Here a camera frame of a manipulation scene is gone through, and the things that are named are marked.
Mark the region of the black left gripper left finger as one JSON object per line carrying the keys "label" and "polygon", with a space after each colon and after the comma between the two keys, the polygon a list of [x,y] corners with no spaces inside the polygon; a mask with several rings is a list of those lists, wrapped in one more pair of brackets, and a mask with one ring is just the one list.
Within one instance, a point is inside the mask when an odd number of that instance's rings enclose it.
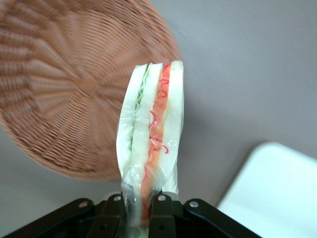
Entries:
{"label": "black left gripper left finger", "polygon": [[123,238],[126,211],[122,194],[95,204],[76,199],[7,234],[6,238]]}

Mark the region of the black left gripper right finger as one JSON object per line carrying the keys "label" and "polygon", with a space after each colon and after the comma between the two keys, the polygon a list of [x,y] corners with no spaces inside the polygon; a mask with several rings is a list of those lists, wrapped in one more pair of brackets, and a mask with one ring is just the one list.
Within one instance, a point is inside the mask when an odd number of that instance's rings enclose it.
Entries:
{"label": "black left gripper right finger", "polygon": [[182,204],[160,193],[152,199],[148,237],[258,238],[259,235],[201,199]]}

